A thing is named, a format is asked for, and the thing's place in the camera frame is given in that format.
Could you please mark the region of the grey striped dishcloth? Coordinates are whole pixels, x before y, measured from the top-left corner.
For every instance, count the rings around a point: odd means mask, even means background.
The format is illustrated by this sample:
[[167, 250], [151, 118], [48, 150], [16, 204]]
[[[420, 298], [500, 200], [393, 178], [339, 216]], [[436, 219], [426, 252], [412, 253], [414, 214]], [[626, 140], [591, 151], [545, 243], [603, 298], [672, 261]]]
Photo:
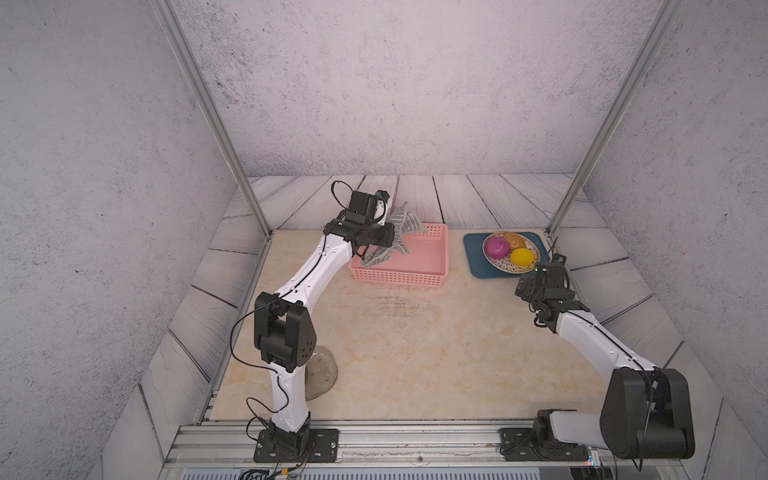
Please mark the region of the grey striped dishcloth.
[[361, 260], [363, 268], [372, 268], [387, 261], [394, 252], [408, 255], [409, 250], [405, 245], [406, 234], [428, 233], [418, 216], [410, 210], [407, 203], [400, 205], [389, 216], [389, 222], [394, 226], [392, 245], [389, 247], [377, 246], [372, 253], [366, 253]]

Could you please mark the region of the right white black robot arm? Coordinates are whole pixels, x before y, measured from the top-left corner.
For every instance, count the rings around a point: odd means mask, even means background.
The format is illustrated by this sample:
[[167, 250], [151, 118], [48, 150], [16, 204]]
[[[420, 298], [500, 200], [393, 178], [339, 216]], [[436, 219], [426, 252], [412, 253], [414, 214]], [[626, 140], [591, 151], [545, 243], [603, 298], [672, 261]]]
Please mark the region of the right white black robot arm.
[[571, 289], [564, 261], [557, 255], [536, 264], [520, 277], [515, 294], [530, 307], [535, 325], [570, 343], [607, 389], [597, 414], [540, 411], [533, 447], [591, 447], [636, 464], [691, 458], [696, 441], [687, 379], [637, 354], [604, 328]]

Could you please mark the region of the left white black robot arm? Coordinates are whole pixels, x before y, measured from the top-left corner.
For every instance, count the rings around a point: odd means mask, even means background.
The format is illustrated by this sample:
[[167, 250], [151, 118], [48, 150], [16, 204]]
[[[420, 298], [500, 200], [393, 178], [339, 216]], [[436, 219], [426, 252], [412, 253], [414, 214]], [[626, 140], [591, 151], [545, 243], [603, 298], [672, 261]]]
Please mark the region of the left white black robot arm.
[[317, 345], [311, 313], [336, 273], [360, 248], [391, 247], [396, 228], [383, 220], [330, 221], [301, 268], [275, 292], [263, 292], [246, 317], [253, 318], [254, 346], [262, 362], [254, 364], [230, 352], [233, 360], [269, 372], [273, 406], [264, 425], [267, 441], [279, 452], [299, 458], [307, 452], [311, 415], [306, 401], [305, 366]]

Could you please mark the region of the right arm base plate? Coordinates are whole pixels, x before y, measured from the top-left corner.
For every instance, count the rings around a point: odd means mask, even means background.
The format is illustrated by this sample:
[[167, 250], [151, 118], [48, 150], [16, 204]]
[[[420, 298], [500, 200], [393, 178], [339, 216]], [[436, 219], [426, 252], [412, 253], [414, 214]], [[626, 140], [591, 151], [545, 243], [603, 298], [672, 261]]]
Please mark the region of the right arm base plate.
[[586, 447], [548, 438], [533, 428], [503, 428], [499, 434], [499, 452], [505, 461], [586, 462], [590, 459]]

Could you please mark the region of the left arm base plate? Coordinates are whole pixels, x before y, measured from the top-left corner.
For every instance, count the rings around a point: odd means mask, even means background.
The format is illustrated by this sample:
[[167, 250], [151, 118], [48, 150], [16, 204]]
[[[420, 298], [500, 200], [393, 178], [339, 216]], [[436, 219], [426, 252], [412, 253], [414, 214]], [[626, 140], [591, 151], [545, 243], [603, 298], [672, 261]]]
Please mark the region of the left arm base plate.
[[279, 428], [259, 433], [253, 455], [255, 463], [334, 463], [337, 459], [338, 429], [302, 428], [287, 432]]

